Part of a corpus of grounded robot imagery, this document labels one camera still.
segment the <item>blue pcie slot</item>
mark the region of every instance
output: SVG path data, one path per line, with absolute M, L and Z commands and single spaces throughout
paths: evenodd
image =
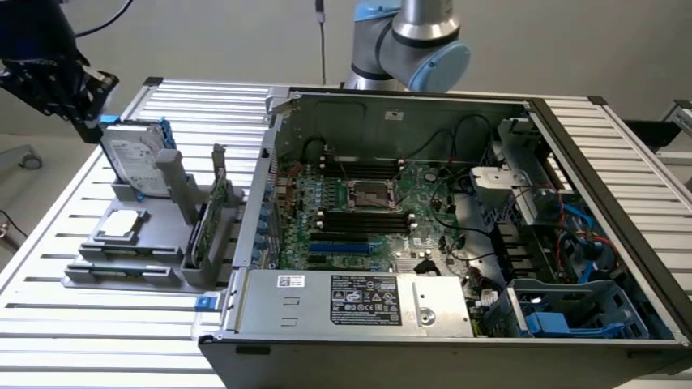
M 367 243 L 355 243 L 355 244 L 310 243 L 310 253 L 371 254 L 371 247 Z

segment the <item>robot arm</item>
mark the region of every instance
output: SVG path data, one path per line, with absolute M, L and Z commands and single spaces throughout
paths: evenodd
M 343 88 L 446 92 L 466 69 L 451 0 L 367 0 L 355 6 L 351 76 Z
M 89 67 L 55 0 L 0 0 L 0 87 L 98 143 L 97 120 L 118 80 Z

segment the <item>aluminum extrusion table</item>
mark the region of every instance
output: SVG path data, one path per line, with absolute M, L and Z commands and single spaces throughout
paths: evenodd
M 227 177 L 246 192 L 266 129 L 269 87 L 163 79 L 141 88 L 122 118 L 170 121 L 182 165 L 201 185 L 213 181 L 211 145 L 225 144 Z M 541 97 L 692 294 L 689 193 L 607 106 L 585 97 Z M 113 177 L 95 150 L 0 274 L 0 387 L 222 387 L 191 341 L 193 296 L 59 285 L 65 265 L 110 202 Z M 210 330 L 217 321 L 218 314 L 202 314 L 201 329 Z M 692 370 L 674 377 L 649 376 L 619 388 L 653 387 L 692 387 Z

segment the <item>power supply label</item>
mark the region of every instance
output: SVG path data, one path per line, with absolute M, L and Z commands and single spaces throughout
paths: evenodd
M 397 277 L 331 276 L 329 319 L 337 326 L 399 326 Z

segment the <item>green circuit board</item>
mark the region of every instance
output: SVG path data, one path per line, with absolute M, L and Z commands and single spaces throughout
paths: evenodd
M 437 189 L 438 168 L 411 163 L 405 166 L 394 180 L 365 180 L 325 178 L 311 165 L 286 164 L 287 172 L 278 178 L 282 189 L 278 205 L 282 218 L 282 249 L 278 267 L 294 270 L 350 270 L 350 271 L 411 271 L 423 259 L 426 249 L 435 259 L 443 260 L 439 238 L 450 245 L 458 233 L 442 227 L 431 218 L 430 198 Z M 393 201 L 357 195 L 357 188 L 379 186 L 391 195 Z M 447 188 L 439 186 L 435 200 L 442 203 L 437 218 L 446 224 L 457 225 L 453 213 L 446 213 Z M 367 254 L 322 254 L 321 262 L 310 261 L 310 234 L 318 233 L 317 211 L 326 212 L 382 212 L 414 214 L 417 228 L 411 233 L 367 233 L 370 252 Z
M 215 228 L 219 221 L 221 208 L 227 198 L 227 181 L 225 179 L 225 169 L 219 169 L 215 180 L 209 192 L 209 201 L 203 213 L 199 217 L 199 229 L 197 231 L 191 246 L 191 264 L 194 267 L 206 259 L 210 246 L 214 241 Z

